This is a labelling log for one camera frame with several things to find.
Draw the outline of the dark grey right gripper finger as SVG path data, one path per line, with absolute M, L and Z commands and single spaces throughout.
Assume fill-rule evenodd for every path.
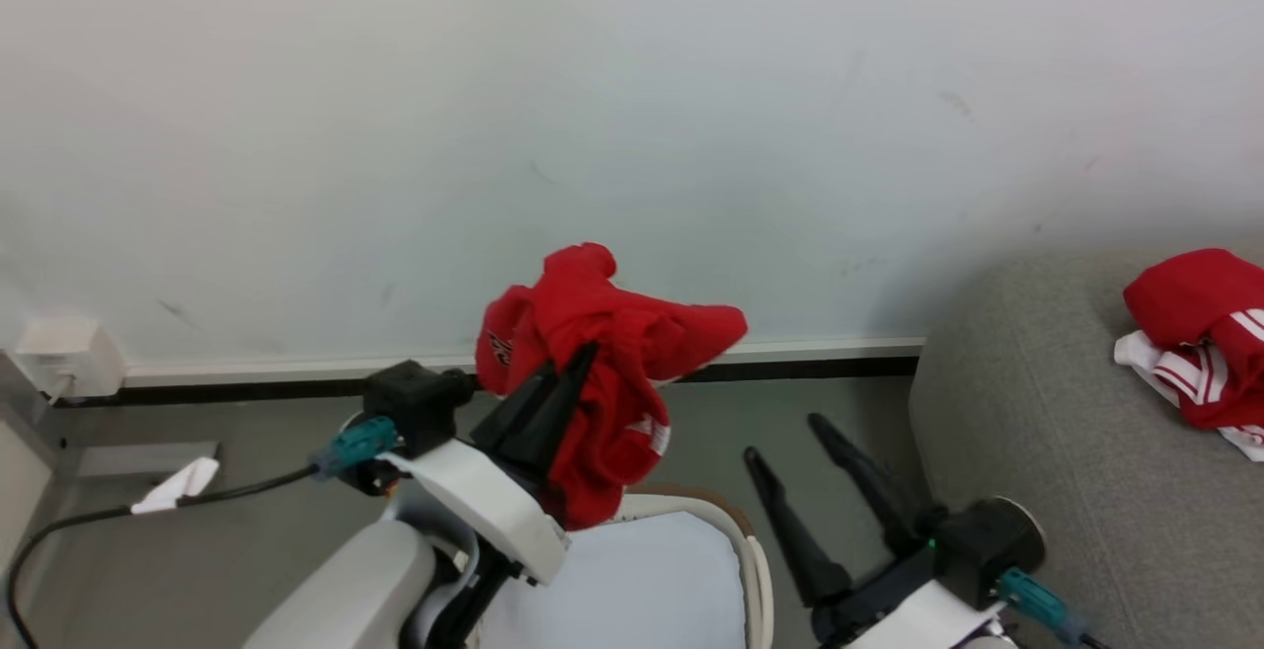
M 849 474 L 876 517 L 882 541 L 892 555 L 911 555 L 928 545 L 928 536 L 919 526 L 920 501 L 909 493 L 902 482 L 880 468 L 860 447 L 854 447 L 825 415 L 809 415 L 808 428 L 822 444 L 825 455 L 829 455 L 830 463 Z
M 852 577 L 818 545 L 817 538 L 791 509 L 784 485 L 761 452 L 746 447 L 742 459 L 801 603 L 818 606 L 846 595 L 852 587 Z

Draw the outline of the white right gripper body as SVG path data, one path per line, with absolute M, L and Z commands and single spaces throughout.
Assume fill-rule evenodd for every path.
M 935 548 L 921 547 L 843 595 L 811 609 L 819 649 L 956 649 L 999 619 L 994 597 L 975 609 L 934 577 Z

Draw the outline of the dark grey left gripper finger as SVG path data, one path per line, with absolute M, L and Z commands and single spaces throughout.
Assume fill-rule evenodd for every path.
M 556 388 L 528 428 L 502 447 L 502 459 L 540 478 L 549 477 L 575 411 L 581 405 L 588 374 L 595 361 L 597 342 L 586 342 L 574 350 L 564 366 L 556 366 Z
M 506 399 L 474 428 L 470 434 L 474 447 L 483 450 L 501 449 L 506 443 L 528 428 L 533 416 L 545 406 L 557 386 L 555 366 L 541 366 L 528 378 L 507 393 Z

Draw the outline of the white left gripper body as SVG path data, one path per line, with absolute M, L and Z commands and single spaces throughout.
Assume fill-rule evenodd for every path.
M 450 439 L 416 458 L 383 452 L 380 459 L 410 474 L 538 584 L 556 578 L 570 547 L 568 533 L 483 450 Z

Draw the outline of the red sports jersey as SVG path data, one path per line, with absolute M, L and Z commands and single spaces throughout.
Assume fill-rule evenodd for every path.
M 549 471 L 569 531 L 608 522 L 624 491 L 664 458 L 670 417 L 659 388 L 710 366 L 747 333 L 739 307 L 643 296 L 619 288 L 614 275 L 614 256 L 592 240 L 556 250 L 536 283 L 494 299 L 477 338 L 477 374 L 501 397 L 545 363 L 564 366 L 581 345 L 597 345 Z

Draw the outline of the white plastic laundry basket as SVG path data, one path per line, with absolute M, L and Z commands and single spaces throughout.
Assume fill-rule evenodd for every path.
M 775 597 L 750 520 L 722 497 L 659 487 L 573 533 L 557 577 L 509 581 L 468 649 L 774 649 Z

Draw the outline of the white and black baseboard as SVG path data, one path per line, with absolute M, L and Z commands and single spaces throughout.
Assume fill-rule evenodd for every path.
M 683 377 L 683 383 L 733 380 L 830 380 L 908 377 L 916 369 L 921 338 L 743 343 Z M 144 405 L 236 404 L 349 397 L 362 381 L 394 366 L 386 361 L 305 361 L 234 366 L 126 366 L 119 388 L 90 393 L 71 387 L 59 409 Z

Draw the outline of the grey fabric sofa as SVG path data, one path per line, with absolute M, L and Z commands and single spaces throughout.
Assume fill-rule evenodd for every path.
M 945 505 L 1005 497 L 1040 582 L 1112 649 L 1264 649 L 1264 463 L 1133 369 L 1122 290 L 1182 247 L 1026 256 L 975 275 L 921 347 L 910 420 Z

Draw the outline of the red garment with white stripes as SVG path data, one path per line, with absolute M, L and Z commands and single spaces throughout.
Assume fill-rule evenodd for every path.
M 1116 340 L 1133 369 L 1189 425 L 1264 464 L 1264 268 L 1225 249 L 1143 271 L 1122 292 L 1135 331 Z

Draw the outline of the grey cabinet edge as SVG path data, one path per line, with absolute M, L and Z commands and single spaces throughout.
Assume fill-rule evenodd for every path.
M 70 474 L 72 411 L 59 402 L 75 382 L 64 354 L 0 350 L 0 577 L 48 514 L 48 488 Z

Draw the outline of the white wall socket box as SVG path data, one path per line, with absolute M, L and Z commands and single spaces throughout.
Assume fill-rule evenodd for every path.
M 123 388 L 126 364 L 112 337 L 91 319 L 38 319 L 10 353 L 46 397 L 110 397 Z

